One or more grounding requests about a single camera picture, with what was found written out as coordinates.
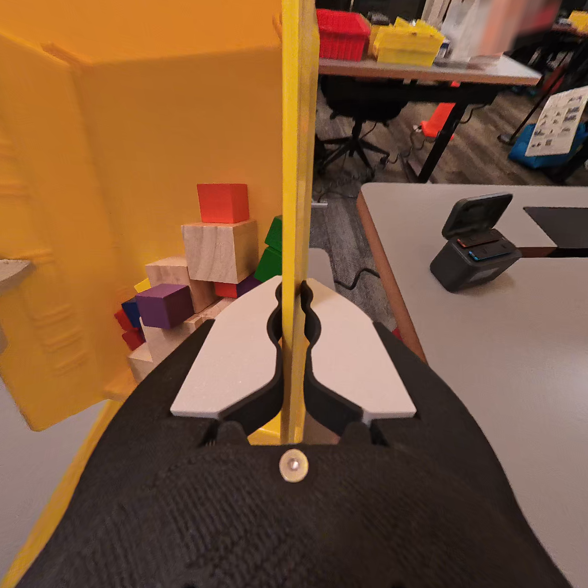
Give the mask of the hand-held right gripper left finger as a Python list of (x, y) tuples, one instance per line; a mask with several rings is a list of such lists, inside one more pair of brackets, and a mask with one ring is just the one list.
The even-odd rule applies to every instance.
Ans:
[(251, 435), (283, 405), (282, 278), (224, 309), (171, 405), (178, 417), (237, 422)]

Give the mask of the orange cone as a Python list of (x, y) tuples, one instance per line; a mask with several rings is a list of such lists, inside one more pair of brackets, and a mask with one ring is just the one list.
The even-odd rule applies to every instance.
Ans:
[(427, 138), (436, 139), (440, 131), (445, 126), (449, 115), (451, 114), (455, 104), (442, 103), (438, 104), (429, 119), (420, 123), (422, 134)]

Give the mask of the grey desk with black legs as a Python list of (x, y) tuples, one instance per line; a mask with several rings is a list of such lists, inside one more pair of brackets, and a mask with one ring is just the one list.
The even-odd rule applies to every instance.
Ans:
[(479, 58), (474, 63), (441, 60), (430, 68), (378, 63), (374, 58), (359, 62), (319, 59), (318, 73), (319, 78), (333, 75), (400, 81), (399, 99), (408, 103), (455, 104), (419, 172), (410, 167), (407, 155), (400, 154), (410, 170), (411, 181), (418, 183), (430, 180), (468, 107), (491, 105), (500, 92), (511, 86), (533, 87), (540, 81), (538, 72), (505, 55)]

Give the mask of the pile of coloured wooden cubes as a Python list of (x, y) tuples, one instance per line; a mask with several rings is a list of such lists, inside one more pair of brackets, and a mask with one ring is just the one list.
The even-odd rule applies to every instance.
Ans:
[(135, 296), (115, 313), (136, 383), (204, 322), (282, 273), (282, 215), (272, 219), (259, 254), (246, 184), (201, 183), (197, 196), (201, 221), (180, 228), (184, 255), (148, 263)]

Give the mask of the dark grey charger case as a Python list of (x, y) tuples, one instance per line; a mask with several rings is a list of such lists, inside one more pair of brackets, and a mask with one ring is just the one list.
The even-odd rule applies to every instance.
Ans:
[(445, 290), (456, 293), (489, 283), (522, 258), (495, 228), (512, 199), (510, 193), (498, 193), (454, 204), (442, 229), (446, 243), (429, 267)]

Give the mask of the printed leaflet board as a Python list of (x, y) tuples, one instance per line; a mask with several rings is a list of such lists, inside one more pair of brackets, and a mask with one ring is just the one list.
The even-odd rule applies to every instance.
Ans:
[(552, 95), (539, 115), (525, 156), (569, 153), (586, 105), (587, 86)]

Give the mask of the blue bag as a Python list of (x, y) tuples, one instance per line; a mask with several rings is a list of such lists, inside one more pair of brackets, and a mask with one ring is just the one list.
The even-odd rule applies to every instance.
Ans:
[(580, 150), (584, 141), (587, 139), (587, 124), (581, 122), (576, 130), (574, 140), (571, 143), (570, 151), (567, 153), (548, 153), (527, 156), (526, 151), (530, 143), (541, 143), (542, 146), (547, 146), (549, 148), (556, 138), (553, 133), (549, 133), (547, 136), (536, 134), (535, 127), (536, 124), (534, 123), (525, 127), (508, 155), (508, 158), (513, 162), (532, 170), (553, 168), (568, 163), (572, 156)]

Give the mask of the black desk mat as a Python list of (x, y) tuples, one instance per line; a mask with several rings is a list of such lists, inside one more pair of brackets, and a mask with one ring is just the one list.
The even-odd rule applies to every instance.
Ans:
[(587, 208), (524, 207), (555, 244), (547, 258), (587, 258)]

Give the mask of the large yellow plastic box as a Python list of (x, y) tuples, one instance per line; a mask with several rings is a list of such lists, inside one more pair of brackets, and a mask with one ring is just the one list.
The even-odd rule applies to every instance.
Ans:
[(281, 433), (301, 439), (318, 53), (314, 1), (1, 1), (1, 255), (35, 266), (1, 299), (1, 376), (34, 431), (105, 401), (1, 587), (79, 496), (93, 508), (155, 456), (138, 410), (169, 416), (195, 341), (137, 385), (114, 311), (182, 252), (198, 184), (246, 184), (259, 243), (283, 213)]

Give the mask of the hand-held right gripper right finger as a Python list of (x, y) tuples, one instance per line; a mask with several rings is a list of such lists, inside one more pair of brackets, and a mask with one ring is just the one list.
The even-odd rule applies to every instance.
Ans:
[(313, 278), (302, 283), (300, 301), (306, 412), (335, 435), (350, 423), (414, 417), (415, 404), (368, 315)]

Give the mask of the red plastic box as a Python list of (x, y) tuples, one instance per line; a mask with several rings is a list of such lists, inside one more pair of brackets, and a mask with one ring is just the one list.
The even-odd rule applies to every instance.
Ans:
[(320, 59), (359, 62), (369, 43), (371, 26), (359, 13), (317, 9)]

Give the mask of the black office chair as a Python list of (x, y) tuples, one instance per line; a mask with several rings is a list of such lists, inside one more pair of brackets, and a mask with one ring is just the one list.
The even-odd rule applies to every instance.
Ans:
[(401, 82), (394, 80), (369, 81), (366, 78), (333, 75), (320, 77), (322, 95), (332, 111), (330, 118), (350, 118), (353, 121), (353, 128), (350, 136), (322, 141), (322, 145), (337, 146), (337, 149), (325, 152), (319, 160), (317, 173), (322, 175), (336, 160), (357, 154), (368, 170), (369, 177), (373, 178), (375, 170), (366, 156), (366, 151), (381, 155), (380, 163), (386, 165), (390, 153), (365, 140), (362, 129), (367, 122), (373, 123), (374, 126), (388, 126), (390, 121), (399, 116), (408, 104), (407, 100), (399, 99), (400, 88)]

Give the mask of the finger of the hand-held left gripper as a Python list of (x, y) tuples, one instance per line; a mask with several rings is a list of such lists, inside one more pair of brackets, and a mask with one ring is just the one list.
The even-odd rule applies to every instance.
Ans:
[(35, 269), (29, 260), (1, 259), (1, 294), (17, 288)]

